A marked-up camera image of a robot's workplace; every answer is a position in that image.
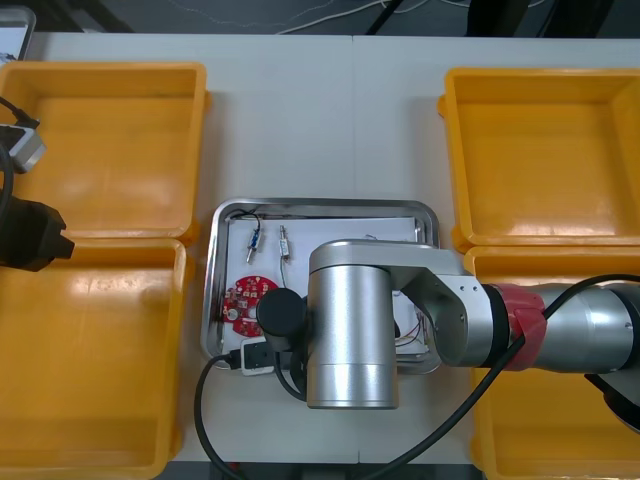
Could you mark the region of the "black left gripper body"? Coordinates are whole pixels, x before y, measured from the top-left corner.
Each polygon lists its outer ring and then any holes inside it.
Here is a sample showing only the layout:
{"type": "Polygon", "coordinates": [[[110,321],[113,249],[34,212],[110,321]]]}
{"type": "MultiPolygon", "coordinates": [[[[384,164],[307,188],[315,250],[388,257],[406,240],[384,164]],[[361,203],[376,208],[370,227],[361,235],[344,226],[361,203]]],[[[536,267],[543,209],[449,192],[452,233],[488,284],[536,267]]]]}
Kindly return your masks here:
{"type": "Polygon", "coordinates": [[[1,219],[1,266],[38,272],[55,259],[67,259],[65,229],[56,209],[12,197],[1,219]]]}

